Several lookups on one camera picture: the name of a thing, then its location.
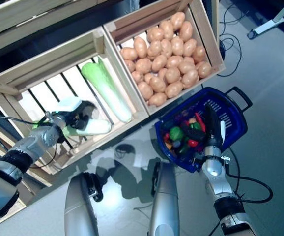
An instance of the white object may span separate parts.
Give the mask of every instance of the white object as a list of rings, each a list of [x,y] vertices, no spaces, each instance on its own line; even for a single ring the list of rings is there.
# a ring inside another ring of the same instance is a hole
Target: white object
[[[248,38],[249,39],[253,39],[256,36],[258,36],[259,34],[262,34],[266,31],[268,31],[269,29],[279,25],[280,23],[284,22],[284,7],[282,8],[282,10],[270,21],[264,23],[263,25],[252,29],[249,33],[248,33]]]
[[[225,140],[225,134],[226,134],[226,127],[225,127],[225,121],[221,121],[221,136],[222,136],[222,139],[223,139],[223,142],[222,144],[224,143],[224,140]]]
[[[69,97],[60,101],[55,109],[56,112],[71,112],[77,109],[82,103],[82,100],[78,97]]]
[[[87,136],[87,135],[95,135],[95,134],[106,134],[110,132],[112,129],[112,125],[109,121],[104,119],[89,119],[87,126],[85,129],[74,129],[71,126],[67,127],[69,131],[69,135],[74,136]]]

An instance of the gray floor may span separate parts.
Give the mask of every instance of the gray floor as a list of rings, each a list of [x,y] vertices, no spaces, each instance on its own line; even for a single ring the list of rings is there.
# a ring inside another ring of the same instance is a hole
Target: gray floor
[[[228,0],[222,1],[222,13],[229,3]],[[233,15],[239,17],[240,14],[231,10],[227,20],[233,20]],[[245,204],[247,213],[260,235],[280,236],[284,235],[284,33],[273,29],[250,41],[246,34],[255,26],[248,18],[238,24],[227,25],[226,32],[235,34],[240,40],[243,51],[241,64],[232,76],[212,78],[204,86],[224,92],[238,86],[254,103],[245,112],[248,133],[232,148],[239,158],[242,175],[258,178],[274,191],[274,198],[269,203]],[[224,74],[233,70],[238,57],[239,53],[234,48],[227,52]],[[98,172],[107,182],[103,187],[104,200],[99,204],[93,203],[102,236],[146,235],[152,209],[149,194],[152,171],[156,158],[160,158],[152,142],[155,139],[154,122],[121,142],[134,148],[131,154],[124,157],[115,155],[117,145],[97,150],[62,174],[58,185],[84,170]],[[218,219],[201,179],[197,173],[190,174],[180,168],[176,169],[176,178],[180,234],[208,235]],[[230,179],[230,182],[235,185],[234,180]],[[67,183],[0,224],[0,236],[64,235],[66,189]],[[241,183],[240,193],[246,193],[245,198],[267,196],[261,187],[248,182]],[[222,235],[221,230],[218,229],[214,235]]]

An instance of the wooden crate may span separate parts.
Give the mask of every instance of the wooden crate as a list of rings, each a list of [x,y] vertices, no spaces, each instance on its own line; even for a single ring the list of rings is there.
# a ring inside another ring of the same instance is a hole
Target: wooden crate
[[[96,61],[98,56],[131,109],[133,119],[129,123],[124,124],[117,119],[96,89],[80,73],[83,64]],[[0,73],[0,110],[6,116],[38,121],[45,111],[52,111],[60,100],[73,95],[93,102],[97,107],[94,118],[108,119],[113,125],[112,130],[104,135],[68,138],[58,146],[55,160],[43,168],[50,174],[57,173],[147,118],[143,103],[102,27]],[[31,127],[26,124],[11,123],[22,136],[30,132]],[[49,149],[36,165],[47,163],[54,152],[54,148]]]
[[[134,82],[119,50],[121,46],[133,47],[133,38],[135,36],[142,37],[148,44],[146,40],[146,30],[150,27],[159,25],[162,20],[169,19],[177,11],[183,11],[186,15],[186,20],[191,22],[194,29],[192,38],[198,42],[198,46],[202,45],[205,47],[207,54],[206,61],[210,62],[212,65],[213,72],[207,78],[201,79],[193,87],[183,90],[179,96],[167,100],[162,106],[148,106],[146,102],[144,102],[144,99],[138,90],[138,86]],[[131,79],[133,86],[150,115],[182,97],[184,94],[192,91],[193,88],[199,86],[225,69],[224,62],[218,49],[218,43],[215,40],[213,30],[201,0],[160,0],[105,24],[104,29],[112,39],[112,45],[116,50],[118,59],[124,67],[128,77]]]
[[[104,3],[120,0],[11,0],[0,5],[0,49]]]

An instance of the green pepper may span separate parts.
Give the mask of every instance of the green pepper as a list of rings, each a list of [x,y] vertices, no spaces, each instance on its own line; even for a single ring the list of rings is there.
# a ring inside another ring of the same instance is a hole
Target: green pepper
[[[182,140],[183,136],[184,136],[183,131],[178,126],[175,126],[170,129],[170,139],[171,140],[173,141]]]
[[[201,126],[200,126],[200,124],[199,124],[198,122],[189,124],[189,127],[190,127],[191,129],[198,129],[198,130],[201,130]]]

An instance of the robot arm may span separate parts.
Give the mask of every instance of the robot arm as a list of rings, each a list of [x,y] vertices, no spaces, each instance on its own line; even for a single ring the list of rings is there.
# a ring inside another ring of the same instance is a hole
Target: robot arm
[[[206,117],[207,144],[200,175],[205,180],[206,189],[212,195],[223,233],[229,236],[256,236],[242,203],[225,178],[223,162],[229,161],[230,158],[221,156],[223,139],[220,121],[211,107],[206,107]]]
[[[51,126],[41,126],[18,141],[0,160],[0,218],[5,216],[19,197],[16,186],[23,174],[44,152],[52,147],[66,125],[61,116],[53,117]]]
[[[63,128],[69,126],[78,129],[85,134],[91,121],[103,122],[104,120],[92,120],[91,114],[85,115],[83,111],[92,107],[90,102],[84,102],[78,98],[64,100],[59,103],[60,110],[46,113],[39,122],[39,127],[19,140],[5,156],[0,160],[0,218],[5,216],[19,197],[16,188],[22,180],[23,174],[39,157],[50,147],[64,140]]]

